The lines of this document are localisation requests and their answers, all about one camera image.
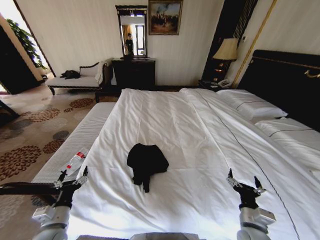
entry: white towel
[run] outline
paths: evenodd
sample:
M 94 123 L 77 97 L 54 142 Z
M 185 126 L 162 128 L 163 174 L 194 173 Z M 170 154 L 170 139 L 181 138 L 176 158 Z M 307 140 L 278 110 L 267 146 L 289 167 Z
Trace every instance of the white towel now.
M 110 66 L 112 64 L 111 60 L 112 60 L 112 58 L 109 58 L 109 59 L 100 61 L 99 64 L 98 64 L 98 70 L 97 70 L 97 73 L 95 75 L 95 80 L 99 85 L 104 80 L 104 74 L 103 74 L 104 64 L 106 64 L 107 66 Z

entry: window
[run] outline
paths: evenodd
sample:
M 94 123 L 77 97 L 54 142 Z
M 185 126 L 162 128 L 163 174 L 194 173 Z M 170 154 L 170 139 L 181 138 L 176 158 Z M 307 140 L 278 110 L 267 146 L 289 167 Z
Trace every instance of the window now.
M 145 26 L 144 25 L 136 25 L 135 26 L 136 33 L 136 49 L 139 56 L 145 55 Z

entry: black cloth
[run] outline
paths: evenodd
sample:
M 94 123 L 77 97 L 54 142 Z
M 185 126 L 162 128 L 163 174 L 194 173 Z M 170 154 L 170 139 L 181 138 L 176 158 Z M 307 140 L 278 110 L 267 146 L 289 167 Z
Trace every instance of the black cloth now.
M 128 48 L 128 54 L 133 55 L 134 54 L 134 41 L 132 39 L 125 40 L 125 45 Z
M 78 79 L 80 78 L 80 73 L 74 70 L 67 70 L 61 74 L 60 78 L 64 79 Z
M 169 163 L 157 145 L 133 146 L 128 154 L 126 164 L 133 169 L 133 183 L 141 185 L 149 192 L 150 176 L 167 171 Z

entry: green leaves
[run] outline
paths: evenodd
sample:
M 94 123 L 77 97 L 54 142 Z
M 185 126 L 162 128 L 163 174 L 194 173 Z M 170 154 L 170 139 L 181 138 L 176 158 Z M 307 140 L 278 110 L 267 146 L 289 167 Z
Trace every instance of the green leaves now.
M 13 30 L 14 34 L 19 39 L 19 41 L 22 44 L 24 50 L 26 51 L 26 53 L 28 54 L 29 58 L 31 59 L 33 65 L 36 68 L 47 69 L 45 66 L 43 66 L 41 58 L 37 54 L 36 49 L 34 48 L 35 44 L 29 39 L 29 38 L 33 38 L 32 35 L 30 33 L 26 32 L 25 30 L 21 29 L 19 27 L 19 24 L 14 22 L 14 21 L 12 21 L 11 19 L 7 19 L 6 21 L 9 23 L 9 25 L 10 25 L 11 29 Z

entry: framed painting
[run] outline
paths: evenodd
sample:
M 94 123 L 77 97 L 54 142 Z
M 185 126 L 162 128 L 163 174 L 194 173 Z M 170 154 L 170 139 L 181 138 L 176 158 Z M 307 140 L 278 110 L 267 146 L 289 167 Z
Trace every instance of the framed painting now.
M 149 35 L 179 35 L 183 0 L 149 0 Z

